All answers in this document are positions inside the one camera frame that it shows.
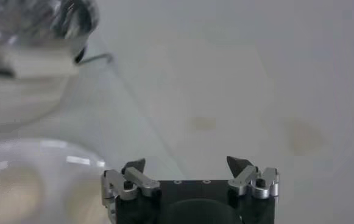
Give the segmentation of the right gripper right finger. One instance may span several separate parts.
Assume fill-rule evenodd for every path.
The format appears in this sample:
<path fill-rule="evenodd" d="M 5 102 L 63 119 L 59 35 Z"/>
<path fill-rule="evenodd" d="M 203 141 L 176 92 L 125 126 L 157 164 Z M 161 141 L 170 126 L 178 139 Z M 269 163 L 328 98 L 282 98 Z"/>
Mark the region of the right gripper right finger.
<path fill-rule="evenodd" d="M 276 168 L 267 167 L 262 172 L 247 159 L 226 157 L 233 179 L 227 184 L 238 196 L 251 193 L 252 197 L 265 200 L 280 194 L 280 174 Z"/>

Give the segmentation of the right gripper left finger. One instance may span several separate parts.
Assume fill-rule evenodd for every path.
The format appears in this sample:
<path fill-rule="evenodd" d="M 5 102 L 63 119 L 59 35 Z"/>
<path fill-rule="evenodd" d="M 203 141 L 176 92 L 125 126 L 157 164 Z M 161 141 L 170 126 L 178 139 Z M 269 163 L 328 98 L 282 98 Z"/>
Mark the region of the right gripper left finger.
<path fill-rule="evenodd" d="M 146 160 L 127 162 L 101 175 L 101 202 L 109 214 L 161 211 L 161 183 L 144 174 Z"/>

